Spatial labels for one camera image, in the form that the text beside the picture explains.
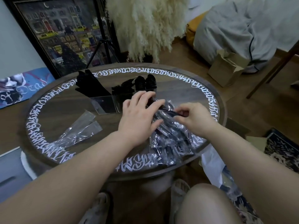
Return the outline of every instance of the cardboard box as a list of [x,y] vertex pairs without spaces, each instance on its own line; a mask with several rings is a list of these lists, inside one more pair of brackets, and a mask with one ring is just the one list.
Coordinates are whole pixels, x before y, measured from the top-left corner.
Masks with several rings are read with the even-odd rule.
[[249,64],[249,60],[233,52],[224,49],[217,50],[217,56],[208,74],[215,79],[220,86],[232,85]]

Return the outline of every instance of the white fluffy fur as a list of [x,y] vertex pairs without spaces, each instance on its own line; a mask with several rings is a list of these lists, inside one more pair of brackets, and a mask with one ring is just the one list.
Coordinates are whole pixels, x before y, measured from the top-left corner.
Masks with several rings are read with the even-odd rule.
[[129,58],[144,54],[159,62],[161,48],[171,50],[176,36],[185,33],[189,0],[107,0],[107,10],[118,36],[129,39]]

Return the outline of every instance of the finger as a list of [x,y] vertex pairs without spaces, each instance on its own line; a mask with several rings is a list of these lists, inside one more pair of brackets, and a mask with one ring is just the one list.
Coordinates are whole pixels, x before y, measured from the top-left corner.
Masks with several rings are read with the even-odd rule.
[[140,97],[145,93],[146,93],[146,91],[138,91],[137,93],[135,93],[131,98],[130,107],[136,106],[138,104]]
[[140,107],[144,107],[147,105],[149,99],[154,96],[156,93],[153,92],[153,91],[149,91],[149,92],[146,92],[145,94],[143,94],[140,99],[139,99],[139,102],[138,102],[138,106]]
[[130,101],[131,100],[127,99],[123,102],[123,112],[125,112],[128,109],[128,107],[130,105]]
[[177,108],[174,109],[175,112],[180,112],[180,111],[190,111],[190,109],[193,107],[193,103],[183,103]]
[[148,108],[147,110],[151,113],[151,115],[154,115],[159,107],[161,107],[162,105],[165,104],[165,100],[164,99],[161,99],[161,100],[157,100],[155,101],[154,103],[152,103]]
[[151,130],[151,132],[154,132],[155,129],[157,129],[158,126],[159,126],[161,123],[163,123],[163,120],[162,120],[162,119],[158,119],[158,120],[154,121],[154,122],[151,124],[151,126],[150,126],[150,130]]
[[173,118],[175,121],[177,121],[180,124],[183,124],[183,125],[186,124],[186,118],[183,116],[174,116]]

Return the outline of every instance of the rug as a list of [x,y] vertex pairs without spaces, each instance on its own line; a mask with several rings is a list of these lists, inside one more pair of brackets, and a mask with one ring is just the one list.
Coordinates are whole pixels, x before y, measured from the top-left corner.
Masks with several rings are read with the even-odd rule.
[[[292,171],[299,173],[299,146],[274,128],[269,130],[265,137],[268,140],[264,153]],[[237,208],[243,223],[263,224],[256,211],[243,195],[237,197],[237,200],[232,202]]]

